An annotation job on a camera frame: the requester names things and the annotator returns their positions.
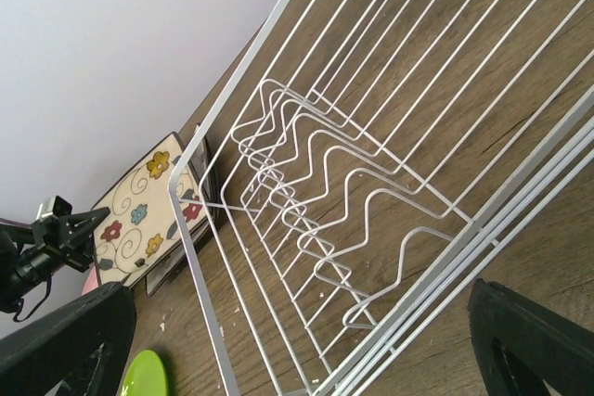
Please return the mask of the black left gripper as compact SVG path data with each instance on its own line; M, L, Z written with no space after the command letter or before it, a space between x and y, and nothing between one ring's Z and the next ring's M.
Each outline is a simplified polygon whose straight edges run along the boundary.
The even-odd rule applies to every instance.
M32 265L78 272L93 260L94 233L107 208L32 224ZM102 285L1 339L3 395L114 395L136 329L134 296L119 282Z

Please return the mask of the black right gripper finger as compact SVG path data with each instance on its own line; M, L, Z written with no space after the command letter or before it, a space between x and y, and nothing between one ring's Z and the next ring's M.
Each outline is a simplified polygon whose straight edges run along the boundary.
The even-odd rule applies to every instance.
M490 395L591 395L593 332L497 282L468 303L471 345Z

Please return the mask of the pink round plate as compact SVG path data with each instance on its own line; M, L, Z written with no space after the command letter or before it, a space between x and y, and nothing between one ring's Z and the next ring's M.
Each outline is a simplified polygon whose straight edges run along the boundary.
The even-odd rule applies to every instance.
M96 271L96 268L93 267L90 269L89 275L85 280L82 294L85 295L85 294L95 290L96 288L98 288L98 286L99 286L99 283L98 283L98 278L97 278L97 271Z

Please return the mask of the floral square plate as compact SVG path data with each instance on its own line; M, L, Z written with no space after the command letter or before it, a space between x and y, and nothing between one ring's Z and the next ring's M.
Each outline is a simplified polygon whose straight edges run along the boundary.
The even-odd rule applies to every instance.
M212 153L208 140L204 138L200 142L200 145L194 152L194 155L188 164L188 169L197 174L196 184L198 184L204 176L204 172L211 160ZM200 197L196 194L196 188L196 186L187 188L181 195L180 201L182 213L191 235L192 243L194 244L196 251L199 251L205 245L206 239L212 234L212 230L207 221L205 211L203 210L202 205L199 204ZM215 168L209 170L200 191L207 200L214 198L214 195L219 191ZM187 261L185 248L181 242L176 221L173 221L168 229L167 236L169 238L177 238L178 243L148 272L146 276L146 292L149 297L154 295L168 278L173 279L177 276Z
M181 243L168 184L184 150L169 133L94 206L110 210L94 233L100 283L131 287Z

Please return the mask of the lime green round plate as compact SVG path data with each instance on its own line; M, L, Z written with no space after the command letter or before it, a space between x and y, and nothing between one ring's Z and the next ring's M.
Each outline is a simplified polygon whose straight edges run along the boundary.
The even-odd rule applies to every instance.
M141 351L127 368L119 395L167 396L168 376L161 357L152 350Z

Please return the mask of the floral square plate front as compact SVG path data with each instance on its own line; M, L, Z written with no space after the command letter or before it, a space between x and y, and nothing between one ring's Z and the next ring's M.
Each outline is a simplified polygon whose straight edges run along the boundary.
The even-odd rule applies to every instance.
M211 160L212 153L208 140L204 138L200 142L200 145L194 152L194 155L188 164L188 169L197 174L196 184L198 184L204 176L204 172ZM196 251L199 251L205 245L206 239L212 234L212 230L207 221L205 211L203 210L202 205L199 204L200 197L196 194L196 188L196 186L187 188L181 195L180 201L182 213L191 235L192 243L194 244ZM214 198L214 195L219 191L215 168L209 170L200 191L207 200ZM148 272L146 276L146 292L149 297L154 295L168 278L173 279L177 276L187 261L185 248L181 242L176 221L173 221L168 229L167 236L169 238L177 238L178 243Z

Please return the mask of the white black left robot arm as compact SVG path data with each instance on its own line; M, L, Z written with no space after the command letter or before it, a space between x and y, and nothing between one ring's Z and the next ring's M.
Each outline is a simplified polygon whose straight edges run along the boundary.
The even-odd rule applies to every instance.
M30 225L1 225L1 310L19 321L24 297L52 284L64 266L84 272L93 260L101 208L59 211ZM131 290L109 282L1 340L4 395L114 395L136 329Z

